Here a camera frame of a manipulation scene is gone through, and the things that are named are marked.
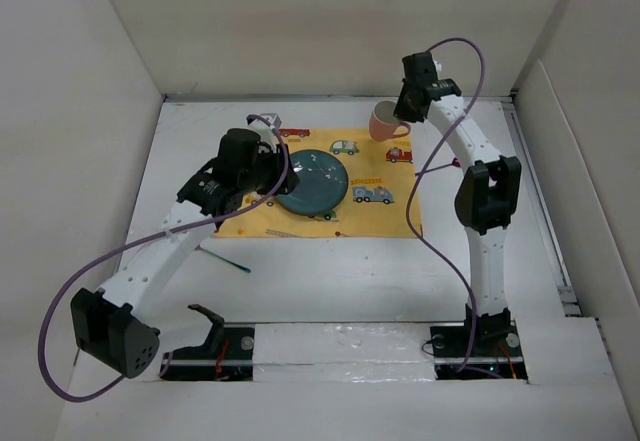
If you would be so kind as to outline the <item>pink ceramic mug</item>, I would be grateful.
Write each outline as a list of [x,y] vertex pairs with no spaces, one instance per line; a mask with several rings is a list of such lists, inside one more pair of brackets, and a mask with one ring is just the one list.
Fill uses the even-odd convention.
[[411,126],[394,116],[396,103],[393,101],[378,102],[369,119],[369,136],[376,142],[384,142],[391,139],[408,136]]

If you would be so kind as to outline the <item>teal ceramic plate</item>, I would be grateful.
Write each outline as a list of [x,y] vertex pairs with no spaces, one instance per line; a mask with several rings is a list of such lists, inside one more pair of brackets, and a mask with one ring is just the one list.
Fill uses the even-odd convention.
[[329,219],[348,191],[345,166],[334,155],[315,149],[297,151],[290,158],[299,184],[276,200],[290,213]]

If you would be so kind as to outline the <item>purple metallic spoon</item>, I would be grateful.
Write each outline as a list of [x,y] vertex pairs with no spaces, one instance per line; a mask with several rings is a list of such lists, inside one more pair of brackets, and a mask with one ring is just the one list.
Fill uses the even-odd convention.
[[424,177],[426,174],[429,174],[431,172],[436,172],[436,171],[440,171],[443,169],[447,169],[449,167],[452,168],[461,168],[461,164],[459,162],[459,160],[457,158],[454,158],[451,162],[446,163],[446,164],[442,164],[439,166],[435,166],[435,167],[425,167],[423,170],[416,172],[414,174],[414,180],[417,180],[418,178]]

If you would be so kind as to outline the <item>yellow car-print cloth placemat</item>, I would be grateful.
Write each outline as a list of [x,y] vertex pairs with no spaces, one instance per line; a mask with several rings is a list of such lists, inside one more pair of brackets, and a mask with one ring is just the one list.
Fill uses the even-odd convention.
[[346,169],[345,197],[317,215],[294,214],[271,198],[226,221],[215,237],[410,238],[406,219],[421,225],[419,202],[406,209],[415,178],[409,140],[376,142],[365,128],[294,127],[281,135],[291,154],[316,150],[335,157]]

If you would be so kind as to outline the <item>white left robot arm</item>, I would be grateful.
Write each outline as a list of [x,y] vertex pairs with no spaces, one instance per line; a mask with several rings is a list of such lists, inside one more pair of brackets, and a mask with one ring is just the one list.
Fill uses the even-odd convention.
[[142,374],[165,335],[151,324],[155,299],[195,248],[236,213],[246,195],[287,194],[298,183],[275,128],[232,128],[215,158],[178,191],[159,233],[96,291],[80,289],[70,309],[76,343],[120,375]]

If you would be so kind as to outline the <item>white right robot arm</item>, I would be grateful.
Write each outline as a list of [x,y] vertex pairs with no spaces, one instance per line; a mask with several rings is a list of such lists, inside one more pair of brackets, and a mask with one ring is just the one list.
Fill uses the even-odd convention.
[[469,244],[470,309],[479,317],[501,315],[507,309],[503,251],[517,207],[521,163],[495,148],[466,114],[459,87],[438,76],[430,53],[408,55],[402,64],[403,85],[394,116],[410,123],[430,121],[464,171],[454,210]]

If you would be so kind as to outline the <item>iridescent purple fork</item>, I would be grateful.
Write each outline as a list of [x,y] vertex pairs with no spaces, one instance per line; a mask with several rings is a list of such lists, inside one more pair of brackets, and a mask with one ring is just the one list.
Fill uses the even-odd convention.
[[206,249],[206,248],[204,248],[202,246],[198,246],[196,248],[196,251],[203,252],[203,253],[207,254],[208,256],[211,256],[211,257],[213,257],[213,258],[215,258],[215,259],[217,259],[219,261],[222,261],[222,262],[224,262],[224,263],[226,263],[226,264],[228,264],[228,265],[230,265],[230,266],[232,266],[232,267],[234,267],[236,269],[239,269],[240,271],[242,271],[244,273],[250,274],[252,272],[252,270],[249,267],[246,267],[246,266],[238,264],[238,263],[236,263],[234,261],[231,261],[231,260],[229,260],[229,259],[227,259],[227,258],[225,258],[223,256],[220,256],[220,255],[218,255],[218,254],[216,254],[216,253],[214,253],[214,252],[212,252],[212,251],[210,251],[210,250],[208,250],[208,249]]

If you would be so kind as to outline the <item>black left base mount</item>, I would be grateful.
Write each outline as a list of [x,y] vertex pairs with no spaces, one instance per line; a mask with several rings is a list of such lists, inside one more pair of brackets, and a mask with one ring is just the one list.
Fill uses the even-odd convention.
[[190,304],[188,309],[207,319],[207,336],[195,345],[182,343],[166,354],[159,378],[164,381],[252,381],[255,326],[227,324],[222,316],[199,304]]

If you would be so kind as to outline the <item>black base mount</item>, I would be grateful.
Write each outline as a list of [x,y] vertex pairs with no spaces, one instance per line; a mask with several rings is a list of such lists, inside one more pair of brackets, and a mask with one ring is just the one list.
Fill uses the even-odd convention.
[[436,324],[421,343],[434,361],[438,380],[526,380],[524,354],[509,309],[475,316],[466,309],[461,324]]
[[164,381],[252,381],[255,326],[227,324],[222,316],[199,304],[190,304],[188,309],[207,319],[207,336],[195,345],[182,343],[166,354],[159,378]]

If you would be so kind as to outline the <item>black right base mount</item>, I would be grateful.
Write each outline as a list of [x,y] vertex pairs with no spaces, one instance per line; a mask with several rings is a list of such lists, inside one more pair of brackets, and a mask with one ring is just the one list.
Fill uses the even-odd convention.
[[509,309],[475,316],[466,309],[461,324],[436,324],[421,343],[434,361],[438,380],[526,380],[524,354]]

